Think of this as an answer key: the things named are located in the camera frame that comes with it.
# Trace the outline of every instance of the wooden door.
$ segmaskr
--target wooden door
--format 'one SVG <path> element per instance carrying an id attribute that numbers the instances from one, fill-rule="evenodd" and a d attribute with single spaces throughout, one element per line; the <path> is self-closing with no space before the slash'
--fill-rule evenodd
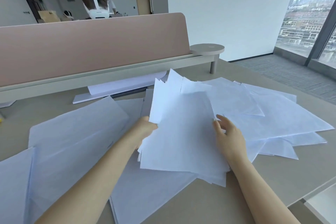
<path id="1" fill-rule="evenodd" d="M 151 14 L 150 0 L 136 0 L 139 15 Z"/>

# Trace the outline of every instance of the desk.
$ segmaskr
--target desk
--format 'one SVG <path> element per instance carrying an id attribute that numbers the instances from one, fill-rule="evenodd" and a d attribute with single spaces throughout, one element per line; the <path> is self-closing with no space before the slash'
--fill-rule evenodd
<path id="1" fill-rule="evenodd" d="M 216 74 L 209 73 L 209 64 L 176 70 L 193 81 L 217 77 L 249 83 L 297 95 L 297 102 L 307 110 L 336 127 L 336 106 L 295 90 L 246 68 L 219 60 Z M 0 160 L 27 148 L 31 126 L 72 111 L 91 102 L 72 104 L 75 95 L 87 92 L 86 88 L 69 90 L 18 100 L 13 106 L 3 108 L 6 120 L 0 125 Z M 139 98 L 144 93 L 118 98 Z M 336 177 L 336 131 L 319 133 L 328 144 L 299 146 L 295 151 L 299 160 L 259 155 L 254 166 L 285 205 L 291 205 Z M 114 223 L 111 210 L 106 205 L 99 224 Z M 227 175 L 226 188 L 195 180 L 167 204 L 152 214 L 144 224 L 245 224 L 254 223 L 239 189 L 235 176 Z"/>

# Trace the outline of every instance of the forearm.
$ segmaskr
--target forearm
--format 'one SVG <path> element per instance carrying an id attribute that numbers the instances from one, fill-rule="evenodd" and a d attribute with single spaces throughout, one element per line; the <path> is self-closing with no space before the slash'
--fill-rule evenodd
<path id="1" fill-rule="evenodd" d="M 248 160 L 231 165 L 257 224 L 300 224 Z"/>
<path id="2" fill-rule="evenodd" d="M 36 224 L 95 224 L 136 145 L 126 134 Z"/>

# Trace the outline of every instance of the glass window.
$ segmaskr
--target glass window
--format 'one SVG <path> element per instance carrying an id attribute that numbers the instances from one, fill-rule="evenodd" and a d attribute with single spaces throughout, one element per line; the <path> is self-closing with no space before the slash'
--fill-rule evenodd
<path id="1" fill-rule="evenodd" d="M 330 36 L 318 60 L 321 63 L 336 68 L 336 29 Z"/>
<path id="2" fill-rule="evenodd" d="M 308 57 L 334 1 L 290 0 L 275 46 Z"/>

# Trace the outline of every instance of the gray carpet floor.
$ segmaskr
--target gray carpet floor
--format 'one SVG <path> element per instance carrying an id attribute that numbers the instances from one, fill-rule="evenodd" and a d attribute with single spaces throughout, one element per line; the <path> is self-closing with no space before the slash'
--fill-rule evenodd
<path id="1" fill-rule="evenodd" d="M 276 55 L 236 61 L 235 64 L 336 105 L 336 81 L 305 66 Z"/>

